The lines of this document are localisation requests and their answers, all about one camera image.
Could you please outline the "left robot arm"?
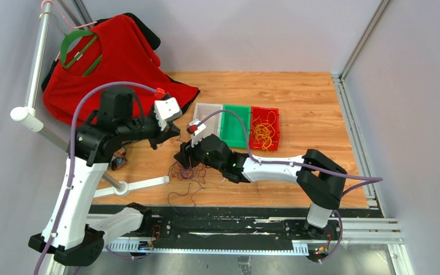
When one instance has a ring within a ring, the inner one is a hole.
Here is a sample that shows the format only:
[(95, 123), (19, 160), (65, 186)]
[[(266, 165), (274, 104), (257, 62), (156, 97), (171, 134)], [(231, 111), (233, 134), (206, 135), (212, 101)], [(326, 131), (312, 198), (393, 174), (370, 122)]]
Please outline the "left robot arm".
[(133, 117), (133, 105), (140, 103), (134, 91), (137, 86), (130, 81), (107, 83), (78, 103), (56, 206), (43, 231), (28, 243), (41, 257), (52, 254), (61, 265), (85, 267), (119, 237), (130, 232), (145, 237), (152, 231), (151, 210), (138, 203), (95, 223), (87, 222), (97, 185), (124, 142), (148, 140), (157, 149), (180, 134), (174, 121), (182, 110), (174, 97), (159, 88), (144, 86), (154, 96), (153, 109), (149, 115)]

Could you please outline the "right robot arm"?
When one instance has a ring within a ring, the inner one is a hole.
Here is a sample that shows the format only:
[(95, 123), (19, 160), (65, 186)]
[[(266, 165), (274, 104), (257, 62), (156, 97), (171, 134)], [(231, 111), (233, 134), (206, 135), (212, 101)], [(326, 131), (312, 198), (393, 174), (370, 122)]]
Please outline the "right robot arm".
[(303, 231), (313, 239), (327, 232), (329, 217), (340, 206), (348, 177), (345, 169), (318, 150), (290, 158), (259, 157), (233, 151), (215, 135), (197, 143), (183, 142), (174, 158), (184, 168), (204, 164), (234, 183), (269, 180), (299, 185), (311, 200)]

